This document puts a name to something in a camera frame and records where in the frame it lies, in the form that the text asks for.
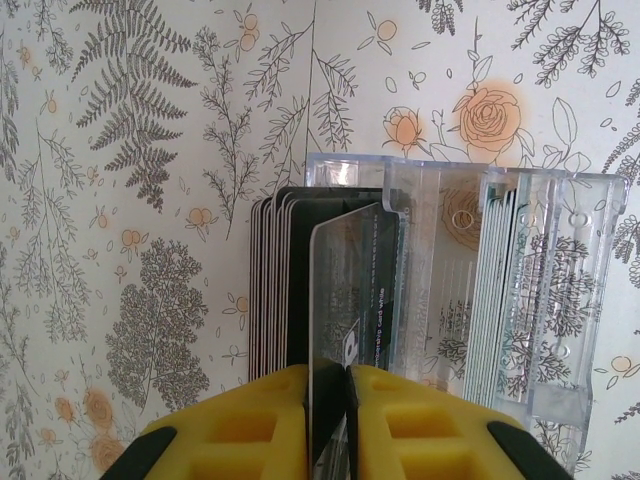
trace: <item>card stack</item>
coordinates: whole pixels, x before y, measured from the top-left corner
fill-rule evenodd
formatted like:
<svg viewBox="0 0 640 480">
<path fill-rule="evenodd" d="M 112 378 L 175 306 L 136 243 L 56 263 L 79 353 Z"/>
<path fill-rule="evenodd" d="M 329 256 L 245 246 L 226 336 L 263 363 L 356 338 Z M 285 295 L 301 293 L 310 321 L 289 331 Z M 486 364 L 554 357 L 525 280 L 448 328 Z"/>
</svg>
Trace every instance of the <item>card stack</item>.
<svg viewBox="0 0 640 480">
<path fill-rule="evenodd" d="M 397 216 L 385 212 L 381 201 L 379 188 L 285 187 L 255 203 L 250 243 L 250 380 L 288 365 L 310 363 L 310 309 L 314 310 L 310 289 L 314 288 L 320 302 L 314 328 L 331 335 L 333 346 L 355 342 L 350 344 L 351 357 L 367 352 L 367 363 L 384 366 L 385 345 L 391 337 L 398 225 Z M 379 246 L 380 227 L 388 239 L 384 248 Z M 310 277 L 312 258 L 316 260 L 315 286 Z M 378 262 L 384 268 L 378 268 Z M 360 264 L 369 266 L 369 278 Z M 358 283 L 365 278 L 366 302 L 362 301 L 364 283 Z M 382 308 L 380 291 L 375 297 L 371 293 L 375 288 L 383 290 Z M 369 330 L 363 335 L 361 325 L 365 324 Z M 324 341 L 323 335 L 316 337 L 318 342 Z M 360 346 L 364 336 L 369 343 Z M 335 352 L 328 356 L 339 363 L 348 360 Z"/>
</svg>

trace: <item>orange rose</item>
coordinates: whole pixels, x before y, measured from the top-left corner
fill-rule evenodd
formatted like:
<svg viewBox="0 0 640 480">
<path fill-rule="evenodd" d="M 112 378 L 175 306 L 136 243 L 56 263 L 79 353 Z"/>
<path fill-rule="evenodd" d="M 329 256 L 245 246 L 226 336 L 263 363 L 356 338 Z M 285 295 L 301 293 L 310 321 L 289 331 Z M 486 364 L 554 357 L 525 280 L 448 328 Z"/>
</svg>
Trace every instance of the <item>orange rose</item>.
<svg viewBox="0 0 640 480">
<path fill-rule="evenodd" d="M 71 423 L 74 420 L 73 407 L 69 400 L 63 397 L 56 398 L 56 412 L 65 422 Z"/>
<path fill-rule="evenodd" d="M 390 140 L 384 142 L 382 146 L 385 146 L 387 143 L 396 143 L 402 148 L 405 157 L 409 154 L 409 150 L 415 146 L 419 146 L 418 141 L 422 140 L 420 138 L 422 129 L 418 121 L 418 114 L 410 108 L 392 108 L 385 115 L 382 124 L 390 138 Z"/>
<path fill-rule="evenodd" d="M 108 435 L 98 435 L 91 442 L 91 458 L 100 472 L 106 472 L 124 452 L 124 446 Z"/>
<path fill-rule="evenodd" d="M 87 416 L 96 428 L 109 430 L 113 423 L 113 411 L 107 396 L 95 388 L 89 389 L 84 397 Z"/>
<path fill-rule="evenodd" d="M 518 100 L 510 93 L 481 88 L 460 99 L 460 136 L 467 142 L 469 157 L 493 162 L 513 143 L 520 128 Z"/>
</svg>

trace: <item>rose illustration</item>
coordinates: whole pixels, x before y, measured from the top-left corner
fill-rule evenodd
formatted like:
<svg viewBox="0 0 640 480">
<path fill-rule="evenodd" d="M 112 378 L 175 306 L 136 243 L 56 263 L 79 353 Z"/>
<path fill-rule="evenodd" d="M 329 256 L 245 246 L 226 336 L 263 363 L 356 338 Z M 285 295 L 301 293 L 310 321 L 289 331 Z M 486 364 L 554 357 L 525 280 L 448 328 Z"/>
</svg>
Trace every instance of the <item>rose illustration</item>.
<svg viewBox="0 0 640 480">
<path fill-rule="evenodd" d="M 124 446 L 108 435 L 99 435 L 91 442 L 91 458 L 100 472 L 106 472 L 122 452 L 124 452 Z"/>
<path fill-rule="evenodd" d="M 520 127 L 518 100 L 510 93 L 481 88 L 465 95 L 456 105 L 460 112 L 460 136 L 468 143 L 473 161 L 493 162 L 513 143 Z"/>
<path fill-rule="evenodd" d="M 71 423 L 74 420 L 75 414 L 73 412 L 73 407 L 71 406 L 71 402 L 63 397 L 56 398 L 56 412 L 61 419 L 63 419 L 67 423 Z"/>
<path fill-rule="evenodd" d="M 107 396 L 100 390 L 89 389 L 84 397 L 84 406 L 89 420 L 96 428 L 109 430 L 113 423 L 113 412 Z"/>
<path fill-rule="evenodd" d="M 388 143 L 395 143 L 402 148 L 405 157 L 409 155 L 409 150 L 413 147 L 417 146 L 422 149 L 418 142 L 424 140 L 420 138 L 422 129 L 417 112 L 407 107 L 393 107 L 385 115 L 382 124 L 390 138 L 382 144 L 383 147 Z"/>
</svg>

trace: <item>wallpaper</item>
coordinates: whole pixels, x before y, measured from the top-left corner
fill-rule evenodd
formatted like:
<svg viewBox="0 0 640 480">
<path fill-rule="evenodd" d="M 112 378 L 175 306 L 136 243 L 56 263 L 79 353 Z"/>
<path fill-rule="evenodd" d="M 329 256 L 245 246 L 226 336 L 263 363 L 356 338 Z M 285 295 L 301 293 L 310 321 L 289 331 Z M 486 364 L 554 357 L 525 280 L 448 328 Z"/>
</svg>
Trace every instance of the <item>wallpaper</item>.
<svg viewBox="0 0 640 480">
<path fill-rule="evenodd" d="M 577 478 L 640 479 L 639 21 L 633 0 L 0 0 L 0 477 L 99 478 L 242 385 L 251 204 L 349 151 L 630 179 Z"/>
</svg>

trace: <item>clear acrylic organizer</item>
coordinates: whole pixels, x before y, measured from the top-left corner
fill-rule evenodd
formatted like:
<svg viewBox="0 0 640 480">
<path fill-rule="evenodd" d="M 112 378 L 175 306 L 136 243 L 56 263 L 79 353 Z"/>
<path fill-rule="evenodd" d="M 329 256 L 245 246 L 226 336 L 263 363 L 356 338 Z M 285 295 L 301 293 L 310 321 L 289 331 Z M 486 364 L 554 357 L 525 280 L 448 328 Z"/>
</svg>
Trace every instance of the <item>clear acrylic organizer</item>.
<svg viewBox="0 0 640 480">
<path fill-rule="evenodd" d="M 513 416 L 573 473 L 626 179 L 338 153 L 309 155 L 306 182 L 383 187 L 399 216 L 390 370 Z"/>
</svg>

